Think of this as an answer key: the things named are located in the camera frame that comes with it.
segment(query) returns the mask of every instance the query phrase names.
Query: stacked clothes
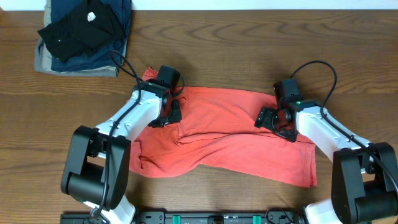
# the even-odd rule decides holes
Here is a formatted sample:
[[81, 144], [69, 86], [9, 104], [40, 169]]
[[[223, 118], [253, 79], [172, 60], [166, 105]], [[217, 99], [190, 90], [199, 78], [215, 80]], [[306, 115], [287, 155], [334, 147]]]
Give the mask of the stacked clothes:
[[126, 54], [130, 0], [47, 0], [35, 70], [54, 75], [116, 77], [109, 53]]

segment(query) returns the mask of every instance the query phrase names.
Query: robotic arm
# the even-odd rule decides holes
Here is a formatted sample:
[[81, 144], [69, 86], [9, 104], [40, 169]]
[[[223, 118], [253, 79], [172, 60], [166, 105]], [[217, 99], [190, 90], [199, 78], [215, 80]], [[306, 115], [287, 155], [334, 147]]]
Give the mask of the robotic arm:
[[[141, 82], [140, 103], [121, 120], [112, 135], [110, 157], [107, 158], [110, 160], [109, 190], [105, 195], [104, 210], [101, 211], [102, 220], [91, 219], [91, 222], [337, 224], [369, 222], [397, 215], [398, 199], [392, 180], [398, 178], [398, 167], [393, 148], [384, 142], [373, 144], [352, 133], [318, 101], [304, 100], [296, 80], [291, 78], [274, 84], [278, 109], [263, 107], [254, 125], [270, 129], [292, 142], [298, 133], [311, 139], [333, 162], [331, 199], [307, 205], [303, 213], [289, 210], [269, 210], [265, 214], [143, 212], [137, 216], [134, 206], [124, 196], [131, 141], [147, 125], [163, 127], [181, 120], [178, 101], [171, 98], [179, 76], [176, 70], [162, 66], [156, 80]], [[109, 120], [96, 128], [80, 126], [72, 136], [61, 188], [63, 193], [93, 208], [91, 215], [102, 203], [106, 178], [104, 167], [89, 163], [87, 156], [106, 157], [106, 145], [114, 121], [131, 108], [138, 95], [135, 90], [129, 102]], [[365, 172], [375, 174], [375, 179], [364, 183], [361, 174]], [[62, 215], [61, 223], [86, 223], [85, 220], [89, 219]]]

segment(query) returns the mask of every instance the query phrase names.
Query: table surface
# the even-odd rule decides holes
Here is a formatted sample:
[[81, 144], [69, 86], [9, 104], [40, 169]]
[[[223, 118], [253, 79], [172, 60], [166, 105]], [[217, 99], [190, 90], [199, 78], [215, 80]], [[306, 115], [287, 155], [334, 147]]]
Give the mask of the table surface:
[[[325, 60], [338, 84], [327, 108], [356, 134], [398, 149], [396, 11], [138, 11], [127, 58], [177, 68], [188, 86], [273, 94], [272, 84], [301, 64]], [[58, 223], [63, 212], [88, 211], [60, 191], [73, 131], [114, 114], [134, 80], [59, 77], [33, 70], [42, 12], [0, 19], [0, 223]], [[323, 100], [333, 75], [323, 65], [298, 74], [302, 93]], [[317, 151], [318, 186], [294, 187], [199, 166], [172, 179], [129, 174], [137, 207], [168, 211], [265, 211], [330, 196], [331, 162]], [[394, 218], [375, 223], [393, 223]]]

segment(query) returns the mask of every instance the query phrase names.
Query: black cloth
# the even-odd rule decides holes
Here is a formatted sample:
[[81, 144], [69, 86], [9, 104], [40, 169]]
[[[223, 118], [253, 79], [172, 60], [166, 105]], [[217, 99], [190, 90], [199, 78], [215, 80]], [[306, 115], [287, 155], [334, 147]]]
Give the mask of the black cloth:
[[[91, 12], [95, 19], [88, 21]], [[123, 42], [124, 39], [123, 28], [111, 6], [99, 0], [84, 0], [63, 19], [38, 33], [49, 52], [63, 62], [82, 53], [92, 56], [110, 40]]]

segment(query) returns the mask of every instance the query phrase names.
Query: gray cloth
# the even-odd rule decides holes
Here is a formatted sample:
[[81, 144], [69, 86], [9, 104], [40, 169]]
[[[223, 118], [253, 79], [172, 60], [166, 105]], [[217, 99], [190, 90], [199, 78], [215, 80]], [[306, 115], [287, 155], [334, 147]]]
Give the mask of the gray cloth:
[[[44, 8], [44, 26], [51, 23], [51, 0], [47, 0]], [[126, 52], [127, 42], [124, 44], [123, 53]], [[46, 49], [43, 40], [40, 38], [35, 48], [34, 69], [36, 72], [43, 72], [52, 75], [74, 76], [74, 77], [117, 77], [119, 69], [113, 66], [105, 66], [93, 70], [76, 72], [56, 72], [51, 70], [52, 55]]]

